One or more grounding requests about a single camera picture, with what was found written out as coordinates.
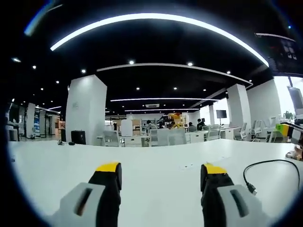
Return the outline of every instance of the yellow object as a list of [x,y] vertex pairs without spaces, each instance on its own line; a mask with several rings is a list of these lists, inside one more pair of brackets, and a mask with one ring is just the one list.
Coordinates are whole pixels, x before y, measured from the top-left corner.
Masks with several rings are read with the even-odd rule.
[[227,171],[221,167],[213,166],[210,163],[204,164],[207,169],[207,174],[225,174]]
[[276,124],[276,129],[283,135],[288,135],[289,125],[287,124]]
[[104,164],[99,166],[96,171],[100,172],[116,172],[116,167],[119,164],[119,162],[111,162],[108,164]]

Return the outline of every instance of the black cable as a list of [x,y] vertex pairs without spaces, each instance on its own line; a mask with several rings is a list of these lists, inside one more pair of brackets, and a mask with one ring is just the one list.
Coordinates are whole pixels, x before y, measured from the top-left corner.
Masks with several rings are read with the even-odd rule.
[[268,160],[268,161],[262,161],[262,162],[253,163],[253,164],[251,164],[251,165],[245,167],[245,169],[243,170],[243,178],[244,178],[244,181],[245,181],[245,183],[246,183],[246,185],[247,185],[248,190],[249,190],[252,194],[254,194],[254,195],[257,194],[257,191],[256,191],[256,188],[255,188],[251,183],[249,183],[249,182],[246,180],[246,176],[245,176],[246,171],[247,171],[249,168],[251,168],[251,167],[253,167],[253,166],[255,166],[255,165],[262,164],[262,163],[267,163],[267,162],[276,162],[276,161],[288,162],[288,163],[292,164],[292,165],[295,167],[295,169],[297,170],[297,173],[298,173],[298,191],[300,190],[300,172],[299,172],[298,167],[295,165],[295,163],[293,163],[293,162],[291,162],[291,161],[283,160],[283,159],[273,159],[273,160]]

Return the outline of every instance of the air vent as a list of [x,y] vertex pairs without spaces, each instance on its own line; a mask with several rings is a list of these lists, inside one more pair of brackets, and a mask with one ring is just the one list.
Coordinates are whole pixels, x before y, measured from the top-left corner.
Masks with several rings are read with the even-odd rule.
[[160,104],[146,104],[145,105],[147,108],[155,108],[155,107],[159,107]]

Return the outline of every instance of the gray gripper part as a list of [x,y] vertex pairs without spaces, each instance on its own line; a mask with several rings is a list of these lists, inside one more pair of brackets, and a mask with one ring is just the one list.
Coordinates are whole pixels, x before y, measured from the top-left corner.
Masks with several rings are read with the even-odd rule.
[[[95,227],[97,209],[102,193],[103,185],[80,183],[60,201],[59,210],[51,218],[52,226],[56,227]],[[76,213],[84,195],[90,192],[85,203],[82,215]]]
[[261,202],[242,185],[219,187],[226,214],[227,227],[265,227],[269,217]]

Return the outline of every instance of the black speaker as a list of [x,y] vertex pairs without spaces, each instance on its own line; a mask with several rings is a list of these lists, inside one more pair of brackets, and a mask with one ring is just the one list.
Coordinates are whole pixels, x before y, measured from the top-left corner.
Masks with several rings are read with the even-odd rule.
[[71,141],[86,145],[85,131],[71,131]]
[[62,142],[66,142],[65,129],[61,129],[61,141]]

